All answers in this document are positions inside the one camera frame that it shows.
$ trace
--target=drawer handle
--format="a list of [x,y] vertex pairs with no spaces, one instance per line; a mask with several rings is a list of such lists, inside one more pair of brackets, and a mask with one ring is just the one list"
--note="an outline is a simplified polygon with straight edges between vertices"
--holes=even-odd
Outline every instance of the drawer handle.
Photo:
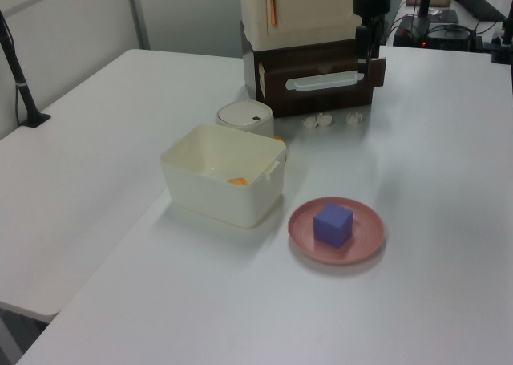
[[326,88],[353,86],[363,79],[363,74],[356,71],[337,72],[334,74],[307,76],[305,78],[297,78],[287,80],[285,87],[288,90],[314,91]]
[[277,25],[277,21],[276,21],[276,0],[271,0],[271,24],[273,26]]

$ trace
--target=blue foam cube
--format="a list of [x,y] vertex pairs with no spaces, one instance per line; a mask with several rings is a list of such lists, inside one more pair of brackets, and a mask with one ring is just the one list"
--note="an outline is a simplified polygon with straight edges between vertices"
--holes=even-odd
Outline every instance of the blue foam cube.
[[353,212],[328,203],[313,217],[313,237],[333,247],[341,247],[353,233]]

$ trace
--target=white wall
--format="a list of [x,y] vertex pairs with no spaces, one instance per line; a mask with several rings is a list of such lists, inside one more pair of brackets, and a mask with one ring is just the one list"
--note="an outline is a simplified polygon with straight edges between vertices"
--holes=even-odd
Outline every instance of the white wall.
[[[129,0],[0,0],[0,10],[40,111],[118,55],[139,48]],[[14,92],[2,52],[0,139],[16,129]]]
[[242,57],[240,0],[138,0],[149,47]]

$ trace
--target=small white object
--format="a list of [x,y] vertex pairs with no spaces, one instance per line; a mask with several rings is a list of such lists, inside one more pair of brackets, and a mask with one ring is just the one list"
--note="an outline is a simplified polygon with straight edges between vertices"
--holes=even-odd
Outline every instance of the small white object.
[[333,117],[330,114],[323,114],[322,112],[317,115],[317,124],[319,127],[327,127],[333,122]]
[[349,126],[356,126],[357,124],[363,122],[363,115],[359,112],[350,112],[345,116],[345,122]]
[[303,127],[308,128],[309,130],[317,127],[317,119],[315,119],[315,116],[309,116],[308,118],[305,118],[303,120]]
[[235,102],[221,108],[216,115],[216,124],[274,137],[274,114],[271,107],[256,100]]
[[[285,152],[279,140],[200,125],[164,152],[160,165],[174,203],[250,228],[283,190]],[[228,183],[233,178],[247,184]]]

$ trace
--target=black stand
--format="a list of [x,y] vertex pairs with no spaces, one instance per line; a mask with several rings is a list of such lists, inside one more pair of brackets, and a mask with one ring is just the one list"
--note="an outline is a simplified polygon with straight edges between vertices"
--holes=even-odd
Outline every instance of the black stand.
[[26,107],[26,120],[21,122],[22,126],[27,127],[38,127],[40,124],[46,122],[50,119],[50,116],[47,114],[42,114],[35,107],[34,100],[32,99],[32,94],[30,93],[29,86],[26,85],[25,76],[23,75],[22,68],[19,65],[18,57],[14,52],[13,43],[10,41],[9,32],[7,31],[7,27],[5,24],[5,20],[3,18],[2,13],[0,12],[0,42],[2,43],[2,48],[4,53],[6,54],[7,62],[9,63],[10,70],[13,73],[14,81],[16,82],[16,86],[19,89],[19,93],[22,96],[23,103],[25,103]]
[[418,16],[405,16],[394,35],[396,47],[421,47],[430,30],[430,0],[420,0]]
[[513,18],[504,19],[504,36],[500,49],[491,54],[491,62],[496,64],[511,64],[511,38],[513,37]]

